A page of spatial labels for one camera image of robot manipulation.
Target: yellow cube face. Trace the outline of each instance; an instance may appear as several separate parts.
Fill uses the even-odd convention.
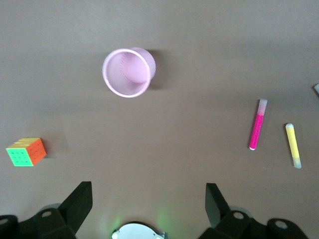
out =
[[[22,138],[8,148],[27,148],[30,144],[37,141],[38,139],[40,138]]]

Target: cup rim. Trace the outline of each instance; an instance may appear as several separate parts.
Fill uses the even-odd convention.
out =
[[[140,91],[138,91],[137,93],[132,94],[132,95],[125,95],[125,94],[122,94],[122,93],[116,91],[112,87],[112,85],[110,84],[110,82],[108,80],[108,77],[107,77],[107,74],[106,74],[106,68],[107,68],[110,60],[115,55],[120,54],[120,53],[132,53],[132,54],[138,56],[143,61],[144,65],[146,67],[146,70],[147,70],[147,82],[144,83],[145,85]],[[125,97],[125,98],[133,98],[133,97],[140,96],[141,94],[143,94],[147,90],[147,88],[149,87],[150,82],[151,82],[151,70],[150,70],[150,66],[146,62],[145,58],[140,53],[136,52],[135,50],[128,49],[128,48],[121,48],[121,49],[114,50],[105,58],[105,60],[103,62],[103,67],[102,67],[102,75],[103,75],[103,78],[104,78],[104,81],[105,81],[106,85],[110,88],[110,90],[113,93],[117,94],[118,96],[122,96],[122,97]]]

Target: rubik's cube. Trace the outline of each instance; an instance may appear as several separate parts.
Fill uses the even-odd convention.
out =
[[[14,166],[34,166],[46,156],[41,138],[22,138],[6,150]]]

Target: pink highlighter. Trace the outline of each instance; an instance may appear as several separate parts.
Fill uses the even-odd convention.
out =
[[[250,139],[250,143],[249,143],[249,148],[251,150],[255,150],[257,148],[259,133],[261,130],[261,126],[263,124],[266,105],[267,105],[267,100],[260,99],[253,133],[251,135],[251,139]]]

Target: green cube face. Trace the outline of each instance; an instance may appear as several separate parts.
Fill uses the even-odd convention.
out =
[[[6,150],[14,166],[33,166],[25,148],[7,148]]]

